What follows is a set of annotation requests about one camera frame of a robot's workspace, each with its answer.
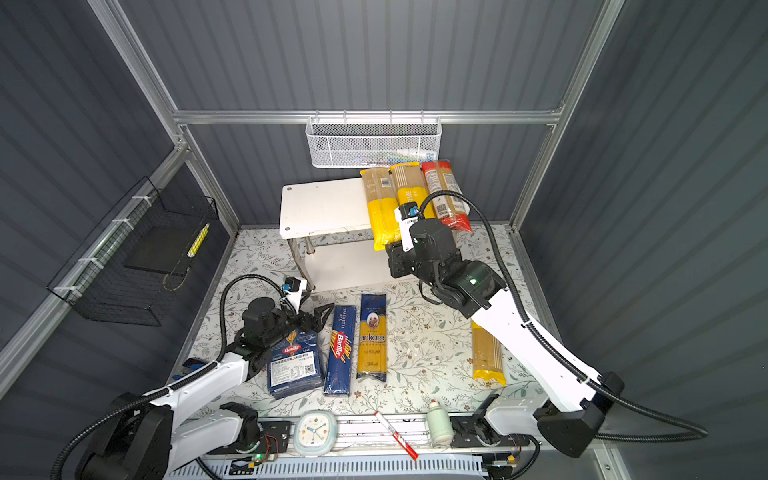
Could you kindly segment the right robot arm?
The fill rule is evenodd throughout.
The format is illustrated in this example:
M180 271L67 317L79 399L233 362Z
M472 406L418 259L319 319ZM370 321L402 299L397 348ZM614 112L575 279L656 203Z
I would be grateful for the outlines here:
M551 446L578 458L595 440L660 444L708 436L707 429L697 423L622 397L624 383L619 376L599 373L531 317L494 236L489 242L495 267L465 259L451 229L425 215L432 201L450 194L439 190L421 203L394 206L401 238L386 248L390 273L395 278L412 275L427 284L437 300L477 323L524 366L547 395L529 416ZM661 434L605 433L601 427L615 405L676 430Z

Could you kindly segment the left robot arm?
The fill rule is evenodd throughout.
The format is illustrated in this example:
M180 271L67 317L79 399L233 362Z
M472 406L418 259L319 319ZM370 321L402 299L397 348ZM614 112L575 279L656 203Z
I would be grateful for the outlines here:
M308 283L287 277L283 283L257 275L277 296L252 300L243 325L227 336L226 301L237 277L223 289L219 301L221 346L217 357L193 372L142 395L116 398L108 413L70 440L54 460L50 478L60 479L70 455L88 444L75 470L78 479L162 479L205 454L231 447L244 455L272 446L258 412L226 402L206 417L197 412L220 395L246 383L269 363L274 347L293 332L320 332L331 316L331 303L303 310Z

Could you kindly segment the blue yellow spaghetti bag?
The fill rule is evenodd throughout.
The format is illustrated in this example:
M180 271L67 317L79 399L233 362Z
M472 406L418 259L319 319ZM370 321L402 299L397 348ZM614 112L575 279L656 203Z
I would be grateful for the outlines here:
M357 378L387 381L387 297L363 294L359 323Z

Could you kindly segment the yellow Pastatime bag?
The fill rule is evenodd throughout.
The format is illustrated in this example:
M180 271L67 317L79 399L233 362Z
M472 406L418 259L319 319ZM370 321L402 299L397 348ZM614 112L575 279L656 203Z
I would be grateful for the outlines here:
M429 194L419 162L406 162L393 165L389 169L396 199L400 206L414 202L425 218L435 218L432 204L422 207Z
M488 331L471 322L473 378L484 382L506 385L502 346Z
M399 207L389 171L370 168L360 172L365 190L367 211L373 233L374 250L384 251L390 243L401 239L400 227L395 218Z

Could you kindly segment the red spaghetti bag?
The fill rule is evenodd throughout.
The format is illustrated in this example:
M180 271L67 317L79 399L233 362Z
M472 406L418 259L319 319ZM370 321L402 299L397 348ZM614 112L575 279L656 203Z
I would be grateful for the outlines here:
M461 189L453 174L448 160L423 162L421 170L430 194L437 191L451 191L461 194ZM454 231L472 232L469 220L470 208L461 199L454 196L437 196L431 202L435 215L441 222Z

